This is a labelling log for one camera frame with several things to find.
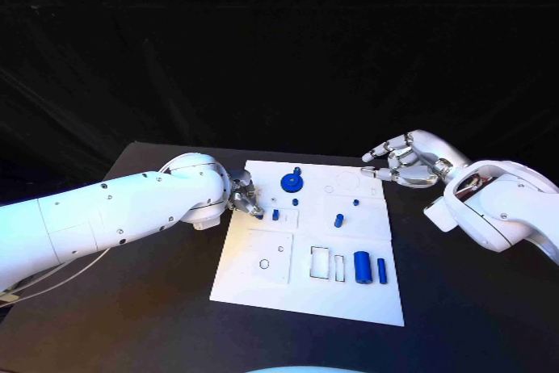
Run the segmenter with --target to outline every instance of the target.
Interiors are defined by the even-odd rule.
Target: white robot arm
[[[528,239],[559,265],[559,188],[542,174],[514,161],[472,163],[423,130],[391,139],[362,160],[385,154],[390,169],[364,167],[365,175],[416,188],[446,183],[443,196],[424,210],[443,232],[459,225],[496,252]]]
[[[214,157],[188,153],[161,172],[0,207],[0,291],[42,270],[179,221],[199,230],[217,226],[227,207],[263,215],[256,199],[246,170],[228,174]]]

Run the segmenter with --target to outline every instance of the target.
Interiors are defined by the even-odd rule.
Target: rectangular slot
[[[312,278],[329,279],[331,274],[331,250],[320,246],[312,246]]]
[[[335,268],[336,268],[336,281],[345,282],[345,272],[344,272],[344,256],[336,255],[335,256]]]

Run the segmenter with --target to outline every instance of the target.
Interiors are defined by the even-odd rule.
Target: blue object
[[[354,262],[357,264],[357,281],[359,284],[371,284],[374,276],[371,275],[371,259],[368,252],[354,253]]]
[[[385,259],[384,258],[378,258],[377,259],[377,263],[380,264],[380,281],[381,281],[381,284],[387,284],[388,281],[387,281]]]
[[[341,228],[341,227],[342,227],[342,223],[344,223],[344,214],[339,214],[339,215],[336,216],[335,226],[336,226],[338,228]]]
[[[296,193],[303,188],[302,169],[296,167],[295,173],[283,177],[283,189],[289,193]]]

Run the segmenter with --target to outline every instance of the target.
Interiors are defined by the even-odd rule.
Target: small blue cylinder
[[[341,228],[341,227],[342,227],[342,223],[344,223],[344,214],[339,214],[339,215],[336,216],[335,226],[336,226],[338,228]]]
[[[374,275],[371,274],[371,259],[368,252],[354,253],[354,262],[357,264],[357,282],[359,284],[371,284],[374,282]]]
[[[388,281],[387,281],[385,259],[384,258],[378,258],[377,259],[377,264],[380,265],[380,281],[381,281],[381,284],[387,284]]]

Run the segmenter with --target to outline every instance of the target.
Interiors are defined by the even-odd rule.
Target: black curtain
[[[417,128],[559,182],[552,0],[2,1],[0,202],[136,140],[361,156]]]

